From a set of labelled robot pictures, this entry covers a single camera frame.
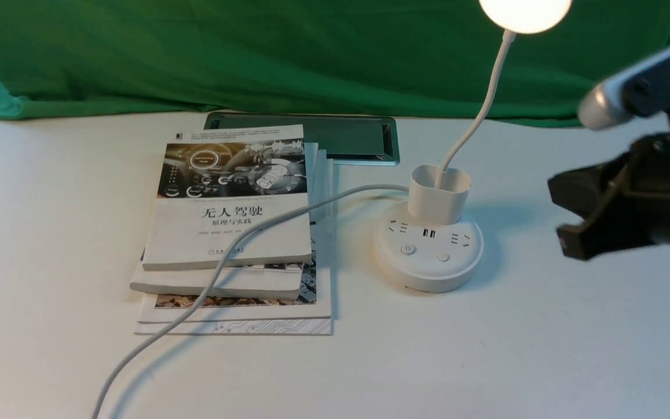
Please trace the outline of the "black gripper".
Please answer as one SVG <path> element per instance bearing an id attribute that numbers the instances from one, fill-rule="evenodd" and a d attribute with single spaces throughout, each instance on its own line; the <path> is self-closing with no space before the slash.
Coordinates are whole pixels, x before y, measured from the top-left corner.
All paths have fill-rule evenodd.
<path id="1" fill-rule="evenodd" d="M 628 80 L 622 96 L 633 116 L 649 118 L 662 112 L 670 128 L 670 56 Z M 626 159 L 570 169 L 547 181 L 553 204 L 584 219 L 579 225 L 556 228 L 566 257 L 588 261 L 599 255 L 651 247 L 655 242 L 670 244 L 670 130 L 638 141 L 631 151 L 635 164 L 626 194 L 641 202 L 651 237 L 622 203 L 605 202 L 620 172 L 629 165 Z"/>

